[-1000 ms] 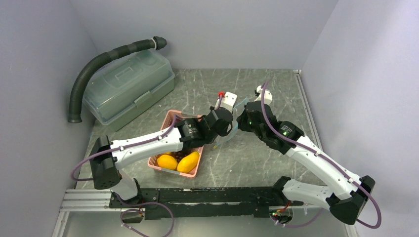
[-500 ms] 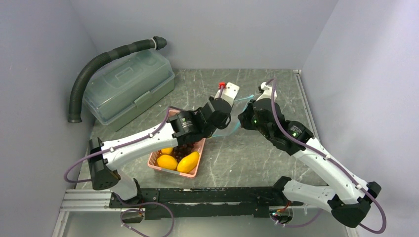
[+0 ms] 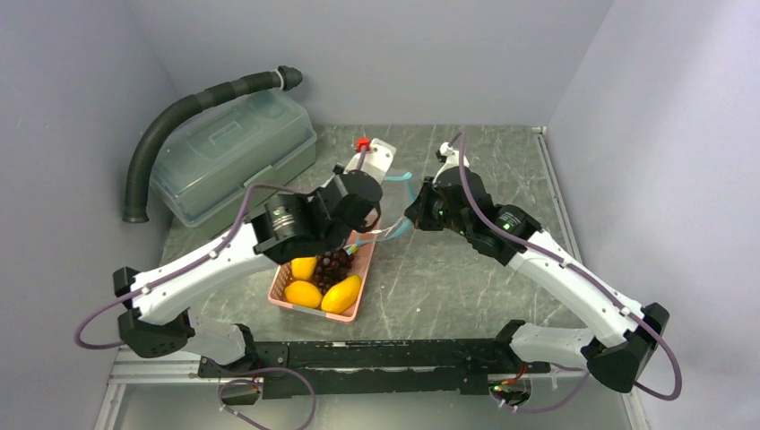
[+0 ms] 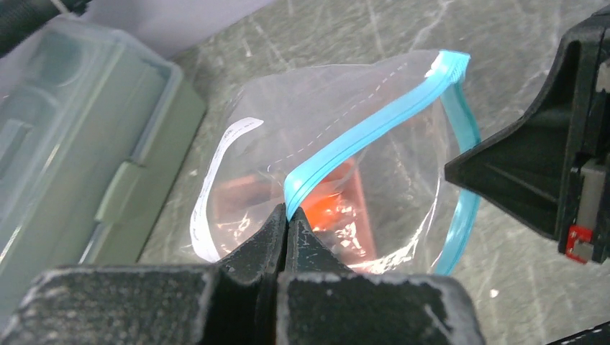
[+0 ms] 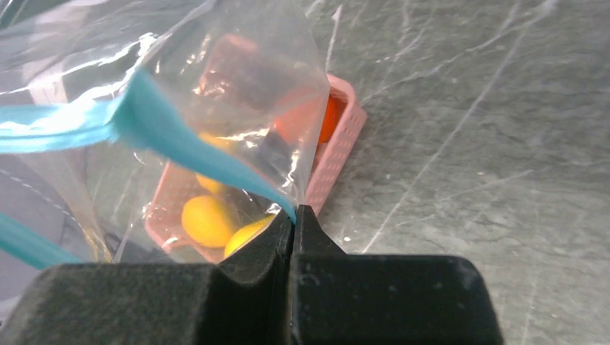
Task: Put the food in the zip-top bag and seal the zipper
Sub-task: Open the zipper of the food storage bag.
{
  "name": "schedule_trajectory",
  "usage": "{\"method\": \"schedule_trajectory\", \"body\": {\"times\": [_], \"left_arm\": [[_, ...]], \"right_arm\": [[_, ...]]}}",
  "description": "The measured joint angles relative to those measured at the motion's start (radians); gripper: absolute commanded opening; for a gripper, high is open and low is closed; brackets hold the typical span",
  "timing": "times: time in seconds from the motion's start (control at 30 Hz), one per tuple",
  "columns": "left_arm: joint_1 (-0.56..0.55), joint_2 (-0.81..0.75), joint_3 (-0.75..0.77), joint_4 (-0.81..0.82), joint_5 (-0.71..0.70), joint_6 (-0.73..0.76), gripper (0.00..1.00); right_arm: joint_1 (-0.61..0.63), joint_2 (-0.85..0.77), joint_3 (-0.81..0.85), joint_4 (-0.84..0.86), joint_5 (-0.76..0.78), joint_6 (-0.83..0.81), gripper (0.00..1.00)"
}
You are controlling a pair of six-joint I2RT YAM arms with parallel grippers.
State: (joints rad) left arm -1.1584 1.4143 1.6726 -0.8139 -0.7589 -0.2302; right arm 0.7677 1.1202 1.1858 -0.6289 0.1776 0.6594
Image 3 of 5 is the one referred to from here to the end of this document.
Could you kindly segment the yellow mango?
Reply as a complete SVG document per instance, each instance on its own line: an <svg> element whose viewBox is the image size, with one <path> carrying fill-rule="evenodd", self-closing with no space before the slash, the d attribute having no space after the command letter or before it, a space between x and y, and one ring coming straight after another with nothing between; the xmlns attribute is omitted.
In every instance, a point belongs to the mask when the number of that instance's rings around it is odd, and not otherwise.
<svg viewBox="0 0 760 430"><path fill-rule="evenodd" d="M350 275L327 290L321 309L330 314L342 314L358 300L361 287L362 278Z"/></svg>

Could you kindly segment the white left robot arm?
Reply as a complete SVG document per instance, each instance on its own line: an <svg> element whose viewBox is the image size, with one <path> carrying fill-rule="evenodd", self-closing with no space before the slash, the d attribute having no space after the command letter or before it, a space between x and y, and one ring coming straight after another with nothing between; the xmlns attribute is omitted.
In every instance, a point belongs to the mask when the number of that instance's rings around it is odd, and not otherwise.
<svg viewBox="0 0 760 430"><path fill-rule="evenodd" d="M184 350L250 374L258 353L243 324L203 322L191 305L217 289L293 259L342 248L380 212L384 173L347 170L310 193L276 194L245 223L152 271L136 272L125 287L127 309L118 318L120 339L139 357Z"/></svg>

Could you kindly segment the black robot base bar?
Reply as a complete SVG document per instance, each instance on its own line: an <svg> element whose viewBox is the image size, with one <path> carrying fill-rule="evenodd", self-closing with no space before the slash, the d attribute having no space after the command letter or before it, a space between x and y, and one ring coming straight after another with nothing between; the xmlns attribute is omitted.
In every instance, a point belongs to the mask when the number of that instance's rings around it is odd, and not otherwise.
<svg viewBox="0 0 760 430"><path fill-rule="evenodd" d="M512 374L545 374L547 363L524 364L492 339L257 341L255 356L216 368L204 357L202 379L265 369L263 398L288 399L314 392L364 394L457 391L485 395Z"/></svg>

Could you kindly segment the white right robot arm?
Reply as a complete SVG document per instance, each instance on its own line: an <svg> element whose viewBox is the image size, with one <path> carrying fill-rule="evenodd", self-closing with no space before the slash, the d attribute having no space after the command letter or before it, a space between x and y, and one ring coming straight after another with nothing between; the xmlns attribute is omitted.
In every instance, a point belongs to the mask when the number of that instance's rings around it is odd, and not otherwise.
<svg viewBox="0 0 760 430"><path fill-rule="evenodd" d="M633 390L659 346L669 311L579 274L580 263L528 212L493 203L479 175L468 171L466 178L468 189L456 168L426 177L405 217L422 231L459 234L479 254L537 282L585 325L563 329L512 320L497 335L497 366L506 372L530 362L582 368L613 391Z"/></svg>

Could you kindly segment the clear zip top bag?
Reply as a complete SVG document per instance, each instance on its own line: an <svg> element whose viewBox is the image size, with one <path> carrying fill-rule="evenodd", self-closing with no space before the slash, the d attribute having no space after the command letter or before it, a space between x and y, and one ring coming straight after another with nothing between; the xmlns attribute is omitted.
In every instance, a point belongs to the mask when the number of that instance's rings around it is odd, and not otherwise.
<svg viewBox="0 0 760 430"><path fill-rule="evenodd" d="M411 229L411 222L403 213L417 197L417 193L412 189L412 178L410 171L391 169L390 175L386 176L382 183L382 215L370 232L349 239L344 246L349 254L356 253L363 245L394 240Z"/></svg>

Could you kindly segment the pink plastic basket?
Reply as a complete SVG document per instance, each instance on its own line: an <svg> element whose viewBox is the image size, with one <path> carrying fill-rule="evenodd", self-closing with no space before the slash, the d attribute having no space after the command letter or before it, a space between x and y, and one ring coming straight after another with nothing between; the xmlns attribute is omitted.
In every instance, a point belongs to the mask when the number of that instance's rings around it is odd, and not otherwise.
<svg viewBox="0 0 760 430"><path fill-rule="evenodd" d="M354 232L340 251L283 264L270 286L269 302L281 309L353 323L377 238L377 233Z"/></svg>

